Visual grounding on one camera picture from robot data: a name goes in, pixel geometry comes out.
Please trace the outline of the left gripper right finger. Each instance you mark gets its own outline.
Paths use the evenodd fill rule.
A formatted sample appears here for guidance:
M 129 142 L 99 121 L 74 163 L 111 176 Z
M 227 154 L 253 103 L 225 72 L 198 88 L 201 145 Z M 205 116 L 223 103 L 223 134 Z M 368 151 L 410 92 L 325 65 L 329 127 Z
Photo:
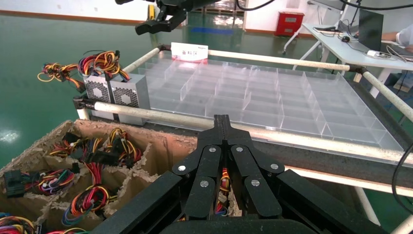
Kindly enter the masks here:
M 260 218 L 281 216 L 282 207 L 272 188 L 285 166 L 258 150 L 248 131 L 233 128 L 228 115 L 225 116 L 225 140 L 229 177 L 239 208 Z

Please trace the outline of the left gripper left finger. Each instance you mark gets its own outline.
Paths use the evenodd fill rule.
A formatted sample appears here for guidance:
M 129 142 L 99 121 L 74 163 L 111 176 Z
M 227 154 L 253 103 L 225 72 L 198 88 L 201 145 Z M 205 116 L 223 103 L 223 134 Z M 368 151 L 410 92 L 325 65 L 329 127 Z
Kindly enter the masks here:
M 181 192 L 187 196 L 183 208 L 186 220 L 208 220 L 214 215 L 225 127 L 226 115 L 215 115 L 213 127 L 198 134 L 195 150 L 172 168 L 183 178 Z

